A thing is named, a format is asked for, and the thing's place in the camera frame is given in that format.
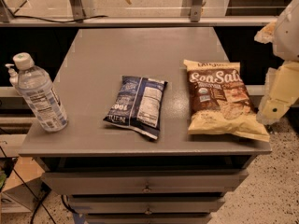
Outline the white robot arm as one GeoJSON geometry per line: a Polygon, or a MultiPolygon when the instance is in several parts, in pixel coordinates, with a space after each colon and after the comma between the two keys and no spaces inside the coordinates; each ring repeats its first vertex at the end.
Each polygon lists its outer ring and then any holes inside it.
{"type": "Polygon", "coordinates": [[[292,0],[276,21],[265,25],[254,40],[272,43],[273,53],[284,63],[269,68],[264,96],[256,119],[263,125],[278,122],[299,99],[299,0],[292,0]]]}

